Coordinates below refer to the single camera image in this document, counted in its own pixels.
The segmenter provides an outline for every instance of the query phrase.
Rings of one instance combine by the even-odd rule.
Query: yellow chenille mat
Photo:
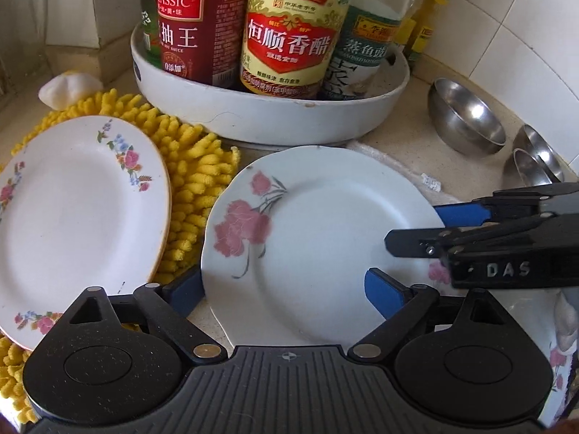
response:
[[[176,117],[161,114],[143,103],[141,95],[118,97],[117,90],[111,89],[64,111],[51,111],[14,147],[12,155],[53,125],[95,114],[118,117],[137,126],[163,156],[173,190],[173,208],[167,243],[153,280],[167,284],[199,262],[207,217],[237,173],[240,153],[235,147],[224,151],[217,135],[204,132],[200,125],[182,124]],[[0,395],[13,400],[22,423],[36,421],[22,386],[22,368],[29,355],[8,338],[0,338]]]

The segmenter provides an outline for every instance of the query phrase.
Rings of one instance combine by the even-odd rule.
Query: pink flower pattern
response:
[[[137,162],[139,161],[139,154],[134,150],[127,150],[127,153],[124,155],[124,166],[127,169],[133,169],[137,166]]]
[[[242,256],[245,244],[249,247],[263,245],[263,250],[258,256],[265,254],[265,242],[271,233],[271,218],[268,213],[271,208],[287,193],[286,187],[278,179],[271,177],[270,180],[261,171],[252,178],[250,186],[254,195],[261,197],[261,203],[252,207],[247,201],[238,199],[227,206],[224,221],[215,227],[215,244],[213,247],[226,258],[230,256]],[[240,275],[232,276],[239,279],[247,274],[251,259],[250,250],[247,250],[245,270]]]
[[[112,119],[108,121],[102,130],[98,131],[97,141],[102,143],[104,139],[108,139],[108,132],[111,130]],[[153,180],[150,176],[140,175],[143,167],[139,164],[139,154],[135,152],[132,145],[129,145],[121,134],[117,134],[112,140],[106,142],[108,147],[115,153],[118,164],[121,169],[128,173],[132,186],[138,186],[139,192],[144,192],[149,189],[150,182]]]
[[[554,378],[551,391],[557,392],[563,389],[563,375],[559,373],[559,369],[567,365],[567,356],[561,354],[559,348],[555,346],[551,348],[551,352],[549,353],[549,363],[553,368],[553,378]]]
[[[48,333],[50,328],[52,328],[53,326],[54,321],[51,320],[48,316],[43,316],[42,318],[40,318],[40,320],[38,320],[38,329],[43,335]]]
[[[567,363],[567,356],[561,354],[559,349],[554,347],[549,354],[549,362],[551,363],[551,367],[563,367]]]
[[[251,180],[251,190],[255,195],[262,195],[271,189],[271,181],[261,171],[258,171]]]
[[[14,191],[16,186],[22,180],[22,170],[25,167],[24,161],[20,161],[14,164],[14,174],[11,178],[8,178],[7,183],[0,189],[0,221],[2,221],[2,215],[7,209],[8,204],[14,198]]]
[[[448,269],[445,268],[440,260],[436,260],[428,266],[428,278],[434,282],[440,282],[441,284],[450,284],[451,275],[448,273]]]
[[[18,313],[14,317],[14,323],[17,325],[18,330],[26,328],[28,323],[30,323],[32,331],[39,330],[45,335],[61,316],[62,313],[56,312],[46,312],[44,315],[40,315],[36,312],[28,311],[25,314]]]
[[[14,192],[14,186],[12,184],[7,184],[0,191],[0,202],[7,201],[12,197],[12,192]]]

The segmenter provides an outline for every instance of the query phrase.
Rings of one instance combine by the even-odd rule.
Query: stainless steel bowl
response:
[[[567,168],[559,161],[557,154],[545,139],[530,125],[525,124],[519,129],[512,145],[513,148],[523,149],[537,160],[554,182],[566,180],[564,170]]]
[[[552,184],[539,162],[523,149],[514,149],[503,169],[503,188]]]
[[[497,153],[507,141],[489,107],[462,85],[439,78],[428,92],[428,113],[439,137],[469,157]]]

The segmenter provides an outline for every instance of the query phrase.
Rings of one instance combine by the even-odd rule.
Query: plate rim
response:
[[[162,176],[163,178],[163,183],[164,183],[164,190],[165,190],[165,195],[166,195],[166,203],[167,203],[167,208],[166,208],[166,220],[164,220],[164,230],[163,233],[160,234],[161,239],[160,239],[160,243],[159,243],[159,248],[157,249],[157,253],[156,253],[156,258],[155,258],[155,263],[151,268],[151,271],[149,273],[149,275],[147,276],[146,280],[143,280],[143,285],[152,282],[153,277],[155,276],[157,269],[159,267],[159,264],[161,262],[161,260],[163,259],[163,252],[164,249],[166,247],[166,243],[167,243],[167,237],[169,236],[169,232],[170,232],[170,220],[171,220],[171,212],[172,212],[172,205],[173,205],[173,195],[172,195],[172,189],[171,189],[171,182],[170,182],[170,175],[169,175],[169,171],[167,170],[167,165],[159,151],[159,149],[157,148],[157,146],[155,145],[155,143],[151,140],[151,138],[145,134],[143,131],[141,131],[137,126],[131,124],[130,122],[126,121],[125,119],[121,119],[119,117],[115,117],[113,115],[101,115],[101,114],[95,114],[95,115],[82,115],[79,117],[75,117],[75,118],[71,118],[68,119],[66,121],[63,121],[60,124],[57,125],[53,125],[50,128],[46,129],[45,131],[39,133],[36,137],[32,138],[26,145],[24,145],[24,148],[22,148],[16,155],[14,155],[10,161],[8,161],[8,163],[5,164],[4,169],[2,169],[2,171],[0,171],[0,188],[5,184],[5,179],[7,177],[10,177],[12,175],[11,171],[14,167],[14,165],[16,163],[19,163],[20,161],[23,161],[25,159],[25,155],[28,151],[28,149],[33,148],[35,145],[38,144],[38,139],[42,137],[42,134],[44,134],[45,132],[51,131],[57,131],[57,130],[61,130],[63,128],[65,128],[66,126],[70,125],[70,123],[75,123],[75,121],[86,121],[87,119],[95,119],[94,122],[96,123],[96,119],[100,119],[101,122],[106,123],[106,121],[118,121],[117,124],[121,124],[123,126],[123,128],[126,128],[130,131],[135,132],[135,134],[141,138],[141,140],[144,141],[144,143],[148,144],[149,146],[151,146],[151,152],[155,152],[155,157],[157,158],[158,162],[160,163],[160,165],[162,165],[161,170],[164,172],[164,175]],[[0,273],[0,282],[2,282],[4,280],[4,278],[2,277],[2,273]],[[36,346],[38,346],[38,344],[42,341],[42,339],[44,338],[44,335],[42,335],[41,337],[38,338],[38,341],[36,342],[36,346],[34,348],[30,348],[25,344],[22,344],[20,342],[17,341],[16,338],[14,338],[13,336],[11,336],[9,334],[9,332],[7,332],[4,327],[2,326],[2,324],[0,324],[0,333],[4,336],[6,336],[8,339],[10,339],[10,341],[12,341],[13,343],[15,343],[16,345],[18,345],[19,347],[21,347],[22,349],[25,350],[34,350],[34,348],[36,348]]]

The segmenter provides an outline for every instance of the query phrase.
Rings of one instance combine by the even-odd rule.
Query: floral plate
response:
[[[170,190],[157,148],[121,119],[43,132],[0,174],[0,329],[34,349],[88,286],[131,293],[155,272]]]
[[[211,309],[233,346],[341,344],[383,322],[364,293],[378,267],[406,285],[460,292],[438,260],[401,259],[384,247],[397,228],[442,227],[419,191],[387,166],[344,149],[298,147],[247,166],[213,206],[201,259]],[[571,356],[557,347],[555,290],[494,296],[551,362],[540,420],[562,409]]]

